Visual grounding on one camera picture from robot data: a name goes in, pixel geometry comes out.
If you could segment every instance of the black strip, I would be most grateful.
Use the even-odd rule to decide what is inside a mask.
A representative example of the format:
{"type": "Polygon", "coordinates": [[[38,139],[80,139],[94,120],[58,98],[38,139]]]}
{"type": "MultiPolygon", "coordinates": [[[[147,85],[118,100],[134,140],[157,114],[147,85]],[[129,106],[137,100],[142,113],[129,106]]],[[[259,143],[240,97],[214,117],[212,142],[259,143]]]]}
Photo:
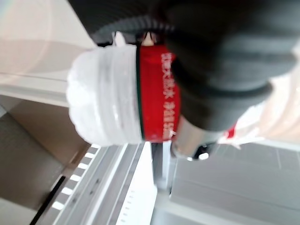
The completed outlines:
{"type": "Polygon", "coordinates": [[[56,185],[54,186],[54,188],[52,189],[52,191],[47,196],[47,198],[44,201],[44,203],[42,204],[42,206],[37,211],[36,215],[34,216],[33,220],[31,221],[30,225],[37,224],[38,220],[40,219],[40,217],[42,216],[42,214],[44,213],[44,211],[47,209],[48,205],[52,201],[53,197],[55,196],[56,192],[59,190],[60,186],[62,185],[62,183],[64,182],[65,179],[66,179],[65,176],[62,176],[59,179],[59,181],[56,183],[56,185]]]}
{"type": "Polygon", "coordinates": [[[143,114],[142,114],[142,97],[141,97],[141,79],[140,79],[140,47],[136,47],[136,92],[137,92],[137,102],[139,108],[140,124],[141,124],[141,134],[142,139],[145,139],[144,124],[143,124],[143,114]]]}

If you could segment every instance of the wall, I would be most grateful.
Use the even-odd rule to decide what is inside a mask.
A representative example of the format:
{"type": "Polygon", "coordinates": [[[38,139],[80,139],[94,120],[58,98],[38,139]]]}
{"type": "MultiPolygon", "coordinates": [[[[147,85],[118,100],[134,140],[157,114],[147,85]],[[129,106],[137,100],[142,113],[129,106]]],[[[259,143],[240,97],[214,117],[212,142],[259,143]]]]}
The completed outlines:
{"type": "Polygon", "coordinates": [[[5,109],[0,105],[0,117],[2,117],[4,114],[6,114],[5,109]]]}
{"type": "Polygon", "coordinates": [[[0,198],[0,224],[27,225],[36,214],[35,210],[25,208],[0,198]]]}
{"type": "Polygon", "coordinates": [[[180,217],[178,215],[155,209],[152,215],[151,225],[201,225],[192,220],[180,217]]]}
{"type": "Polygon", "coordinates": [[[223,145],[208,160],[178,162],[171,201],[241,224],[299,224],[299,158],[264,145],[223,145]]]}

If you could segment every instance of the red bottle label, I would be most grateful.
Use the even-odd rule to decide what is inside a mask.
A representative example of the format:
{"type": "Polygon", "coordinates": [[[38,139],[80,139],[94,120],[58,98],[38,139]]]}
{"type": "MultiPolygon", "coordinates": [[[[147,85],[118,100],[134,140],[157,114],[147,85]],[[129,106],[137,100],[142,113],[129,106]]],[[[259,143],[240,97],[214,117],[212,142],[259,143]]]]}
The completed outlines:
{"type": "Polygon", "coordinates": [[[176,133],[180,116],[180,90],[171,63],[175,55],[164,45],[141,46],[137,53],[137,82],[141,130],[144,140],[162,142],[176,133]]]}

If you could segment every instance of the clear plastic bottle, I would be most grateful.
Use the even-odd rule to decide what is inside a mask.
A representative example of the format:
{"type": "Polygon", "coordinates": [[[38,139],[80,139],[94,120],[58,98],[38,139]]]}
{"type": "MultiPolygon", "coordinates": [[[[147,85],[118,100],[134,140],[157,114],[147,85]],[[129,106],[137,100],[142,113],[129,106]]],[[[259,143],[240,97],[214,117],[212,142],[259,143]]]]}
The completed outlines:
{"type": "Polygon", "coordinates": [[[67,89],[78,134],[100,146],[170,140],[180,116],[171,62],[163,45],[107,46],[80,55],[67,89]]]}
{"type": "Polygon", "coordinates": [[[108,46],[80,55],[68,76],[69,114],[89,143],[142,141],[136,94],[136,46],[108,46]]]}

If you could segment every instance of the white wall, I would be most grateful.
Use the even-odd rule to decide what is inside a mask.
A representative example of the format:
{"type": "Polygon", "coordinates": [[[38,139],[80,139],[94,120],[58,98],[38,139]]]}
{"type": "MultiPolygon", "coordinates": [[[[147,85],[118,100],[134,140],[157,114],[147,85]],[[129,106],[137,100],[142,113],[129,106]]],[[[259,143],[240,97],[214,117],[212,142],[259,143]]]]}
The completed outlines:
{"type": "Polygon", "coordinates": [[[36,211],[0,198],[0,224],[27,225],[34,218],[36,211]]]}

